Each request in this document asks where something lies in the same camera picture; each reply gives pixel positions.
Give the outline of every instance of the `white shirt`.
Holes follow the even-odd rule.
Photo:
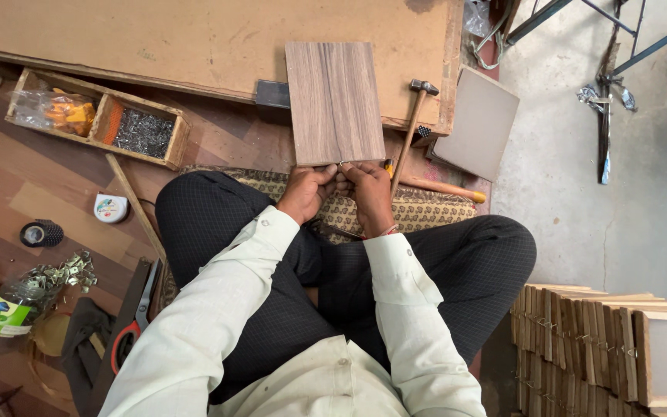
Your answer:
[[[100,416],[204,416],[248,317],[300,227],[267,207],[145,329]],[[344,336],[306,349],[211,416],[486,415],[480,385],[437,311],[443,301],[402,234],[365,241],[392,375]]]

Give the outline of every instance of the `orange mesh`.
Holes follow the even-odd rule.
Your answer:
[[[105,134],[105,138],[102,139],[103,143],[112,145],[112,143],[115,142],[117,130],[120,127],[120,119],[122,119],[123,110],[125,110],[125,107],[118,103],[117,100],[115,100],[112,111],[110,112],[110,118],[108,119],[107,123],[107,133]]]

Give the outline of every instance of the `concrete floor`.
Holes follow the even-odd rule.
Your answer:
[[[647,3],[638,51],[667,34],[667,2]],[[532,5],[523,2],[517,24]],[[630,0],[622,20],[634,27],[639,9]],[[598,118],[575,93],[593,81],[610,34],[611,23],[577,1],[508,49],[500,81],[521,103],[491,211],[534,234],[532,282],[667,298],[667,47],[622,74],[640,111],[614,103],[611,176],[598,185]],[[618,42],[621,64],[631,37],[620,31]]]

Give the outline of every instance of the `hammer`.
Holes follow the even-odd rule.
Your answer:
[[[431,82],[429,81],[419,81],[414,78],[411,80],[411,85],[408,87],[413,91],[418,91],[419,95],[416,98],[416,102],[413,104],[413,111],[411,112],[411,124],[408,125],[408,133],[405,134],[405,144],[403,145],[403,149],[400,150],[398,165],[395,167],[395,174],[393,175],[393,180],[390,183],[391,201],[395,198],[395,191],[398,189],[400,175],[403,173],[403,168],[405,167],[405,160],[408,157],[408,149],[411,147],[411,141],[413,140],[413,131],[416,130],[419,113],[421,113],[421,104],[423,104],[427,93],[431,94],[432,96],[439,94],[439,88],[431,85]]]

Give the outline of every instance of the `shirt sleeve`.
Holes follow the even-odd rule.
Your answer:
[[[99,415],[207,415],[222,361],[269,295],[274,269],[299,230],[271,205],[248,223],[145,329]]]
[[[443,301],[402,234],[365,241],[377,326],[393,384],[418,417],[486,415],[480,385],[454,346],[437,306]]]

